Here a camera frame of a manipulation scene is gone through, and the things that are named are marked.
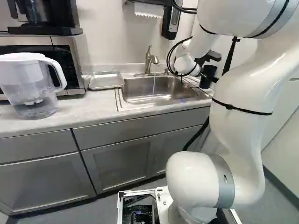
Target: gray countertop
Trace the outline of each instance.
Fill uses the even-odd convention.
[[[0,138],[51,132],[209,106],[212,100],[117,111],[115,91],[89,91],[81,98],[58,101],[59,111],[40,120],[22,120],[11,105],[0,105]]]

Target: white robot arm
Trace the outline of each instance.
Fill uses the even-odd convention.
[[[299,71],[298,3],[199,0],[198,32],[176,52],[176,71],[193,69],[194,58],[204,56],[219,34],[256,38],[258,47],[215,87],[210,127],[228,152],[179,152],[167,163],[170,194],[188,223],[200,223],[203,208],[239,208],[263,195],[263,133],[284,84]]]

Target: wall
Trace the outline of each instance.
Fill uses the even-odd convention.
[[[299,198],[299,109],[262,153],[263,164]]]
[[[134,4],[123,5],[124,0],[77,0],[80,25],[87,38],[91,64],[101,70],[103,64],[144,63],[148,45],[153,45],[152,53],[162,62],[165,61],[173,41],[160,35],[161,19],[144,18],[134,14]],[[196,7],[197,0],[185,0],[184,7]],[[182,14],[178,36],[180,41],[191,35],[194,15]],[[7,1],[0,1],[0,30],[19,23],[10,17]],[[217,63],[219,71],[225,62],[231,44],[231,37],[222,37],[213,50],[223,54],[223,60]],[[255,40],[246,40],[238,44],[233,66],[246,60],[255,50]]]

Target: stainless steel sink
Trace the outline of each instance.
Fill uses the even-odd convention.
[[[124,82],[124,86],[116,90],[118,110],[120,111],[211,98],[198,88],[190,88],[185,78],[181,83],[179,78],[167,75],[130,76],[124,77]]]

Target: gray cabinet door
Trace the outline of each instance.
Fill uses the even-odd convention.
[[[95,195],[77,153],[0,165],[0,209],[18,214]]]
[[[165,171],[168,159],[173,154],[182,151],[184,145],[200,127],[201,126],[189,127],[159,135],[160,147],[154,149],[153,175],[161,174]],[[188,151],[197,151],[198,141],[199,138],[190,145]]]
[[[151,136],[82,151],[97,193],[145,178],[150,152],[157,147],[156,138]]]

